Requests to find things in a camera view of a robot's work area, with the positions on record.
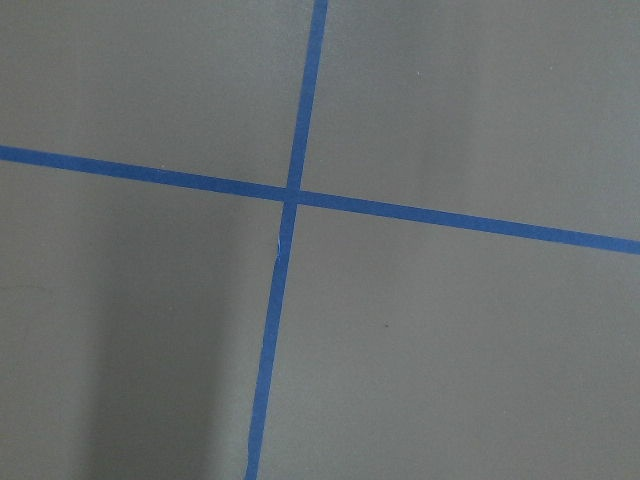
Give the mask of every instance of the concrete floor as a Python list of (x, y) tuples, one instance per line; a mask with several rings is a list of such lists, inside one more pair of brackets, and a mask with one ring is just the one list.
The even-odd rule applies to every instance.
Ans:
[[(8, 2), (0, 144), (283, 185), (312, 3)], [(330, 1), (303, 187), (640, 240), (638, 21)], [(241, 479), (281, 209), (0, 162), (0, 477)], [(640, 476), (637, 255), (300, 207), (287, 285), (261, 480)]]

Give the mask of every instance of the blue line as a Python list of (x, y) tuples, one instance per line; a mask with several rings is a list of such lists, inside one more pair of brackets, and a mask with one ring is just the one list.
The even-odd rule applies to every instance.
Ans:
[(38, 152), (24, 148), (0, 145), (0, 160), (37, 165), (43, 167), (72, 170), (74, 172), (92, 173), (108, 177), (126, 178), (142, 182), (160, 183), (174, 187), (207, 190), (210, 192), (229, 193), (243, 197), (261, 198), (264, 200), (284, 201), (288, 198), (286, 189), (271, 185), (228, 180), (226, 178), (195, 175), (192, 173), (161, 170), (141, 167), (125, 163), (106, 162), (90, 158), (60, 155), (58, 153)]
[(412, 222), (443, 225), (447, 227), (477, 230), (480, 232), (497, 233), (521, 238), (531, 238), (546, 242), (564, 243), (579, 247), (597, 248), (613, 252), (640, 255), (640, 241), (618, 237), (608, 237), (593, 233), (576, 232), (560, 228), (541, 227), (527, 223), (496, 220), (492, 218), (476, 217), (461, 213), (441, 212), (426, 208), (394, 205), (392, 203), (374, 202), (358, 198), (341, 197), (325, 193), (302, 191), (298, 195), (298, 202), (312, 207), (342, 210), (345, 212), (363, 213), (379, 217), (397, 218)]
[(302, 184), (302, 171), (307, 151), (307, 140), (309, 138), (311, 112), (318, 78), (318, 66), (320, 64), (326, 16), (327, 0), (315, 0), (313, 13), (311, 14), (304, 74), (300, 87), (298, 115), (291, 145), (291, 160), (289, 163), (289, 175), (287, 177), (288, 195), (282, 207), (278, 255), (273, 267), (269, 306), (267, 308), (262, 352), (260, 353), (260, 364), (258, 367), (258, 379), (256, 381), (256, 391), (253, 400), (253, 413), (251, 415), (251, 426), (249, 427), (245, 480), (255, 480), (258, 477), (258, 469), (260, 466), (260, 454), (262, 451), (264, 427), (269, 404), (271, 377), (278, 343), (278, 330), (280, 327), (282, 304), (289, 269), (289, 257), (291, 255), (296, 212), (298, 209), (297, 199), (300, 192), (300, 185)]

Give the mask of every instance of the gray floor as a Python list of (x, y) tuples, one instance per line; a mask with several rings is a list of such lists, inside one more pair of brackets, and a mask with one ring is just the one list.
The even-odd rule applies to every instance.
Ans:
[[(0, 144), (282, 185), (312, 1), (0, 7)], [(640, 4), (330, 1), (303, 187), (640, 239)], [(281, 205), (0, 162), (0, 477), (240, 479)], [(301, 207), (260, 478), (640, 477), (640, 257)]]

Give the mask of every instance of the floor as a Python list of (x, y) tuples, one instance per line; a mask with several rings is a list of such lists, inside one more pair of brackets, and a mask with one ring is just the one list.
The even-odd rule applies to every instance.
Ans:
[(640, 476), (640, 4), (0, 11), (3, 479)]

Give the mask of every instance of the vertical blue line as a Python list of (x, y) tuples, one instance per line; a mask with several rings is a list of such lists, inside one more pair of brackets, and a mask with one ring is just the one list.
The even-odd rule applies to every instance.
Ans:
[(251, 426), (249, 427), (247, 469), (245, 480), (256, 480), (260, 465), (260, 453), (264, 437), (264, 427), (271, 390), (271, 378), (278, 343), (278, 330), (282, 314), (282, 304), (287, 283), (289, 258), (293, 243), (296, 213), (298, 210), (298, 194), (302, 184), (302, 171), (307, 151), (311, 111), (315, 97), (320, 53), (324, 37), (324, 25), (327, 16), (328, 0), (315, 0), (311, 14), (311, 26), (307, 43), (307, 54), (304, 64), (304, 74), (300, 87), (300, 100), (296, 126), (291, 145), (291, 159), (289, 175), (287, 177), (287, 195), (282, 207), (280, 233), (278, 237), (278, 254), (273, 267), (269, 305), (262, 338), (262, 352), (258, 366), (258, 379), (253, 399)]

